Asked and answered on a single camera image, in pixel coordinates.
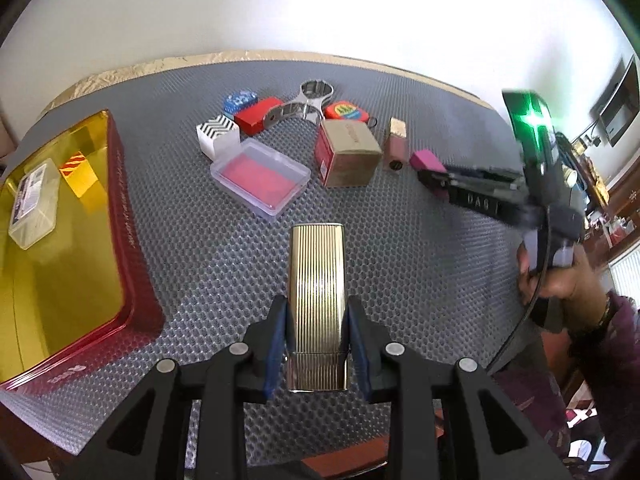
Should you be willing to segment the person's right hand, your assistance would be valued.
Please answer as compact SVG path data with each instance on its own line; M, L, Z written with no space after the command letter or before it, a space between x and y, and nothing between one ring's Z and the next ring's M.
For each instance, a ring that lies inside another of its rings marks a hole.
M590 266L582 245L574 246L573 264L550 269L542 279L538 298L558 298L564 325L570 332L597 327L606 312L608 295Z

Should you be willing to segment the person's right forearm sleeve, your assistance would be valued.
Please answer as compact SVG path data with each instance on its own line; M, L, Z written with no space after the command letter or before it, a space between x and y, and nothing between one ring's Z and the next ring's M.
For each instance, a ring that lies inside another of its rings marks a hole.
M591 391L605 438L605 454L617 458L639 442L639 312L634 300L608 293L606 324L572 338L570 352ZM570 435L565 404L549 372L510 365L496 383L561 458Z

